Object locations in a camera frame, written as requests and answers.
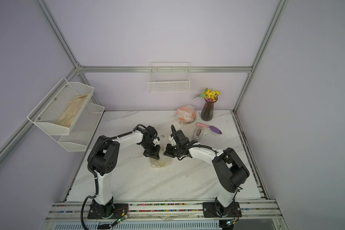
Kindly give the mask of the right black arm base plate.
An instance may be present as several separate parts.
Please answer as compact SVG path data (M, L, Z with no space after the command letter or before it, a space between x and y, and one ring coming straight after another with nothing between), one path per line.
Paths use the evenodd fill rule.
M205 218L240 218L241 208L238 202L231 202L228 207L223 207L219 202L204 202L203 215Z

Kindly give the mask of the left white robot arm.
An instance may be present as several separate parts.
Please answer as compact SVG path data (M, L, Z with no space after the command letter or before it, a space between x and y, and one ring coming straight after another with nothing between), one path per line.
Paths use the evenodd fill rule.
M100 136L87 159L87 169L95 180L95 195L88 196L92 200L91 211L101 218L108 219L116 213L111 192L111 183L106 176L117 165L119 151L131 145L140 145L143 155L155 160L160 159L160 139L152 126L137 125L132 131L115 136Z

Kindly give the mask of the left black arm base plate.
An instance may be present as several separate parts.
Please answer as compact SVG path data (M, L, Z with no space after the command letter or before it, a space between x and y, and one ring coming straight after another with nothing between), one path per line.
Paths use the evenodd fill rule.
M127 213L128 208L127 203L105 206L94 203L90 205L87 219L119 219L123 213Z

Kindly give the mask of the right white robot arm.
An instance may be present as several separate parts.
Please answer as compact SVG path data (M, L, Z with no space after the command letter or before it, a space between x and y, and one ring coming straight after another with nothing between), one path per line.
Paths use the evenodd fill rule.
M221 185L219 195L214 202L205 202L203 204L205 217L240 217L240 206L235 201L236 195L242 189L241 185L245 183L250 176L250 172L232 148L224 150L214 149L210 146L202 145L199 142L185 136L183 131L176 130L171 125L171 135L165 156L182 160L192 158L202 160L213 166Z

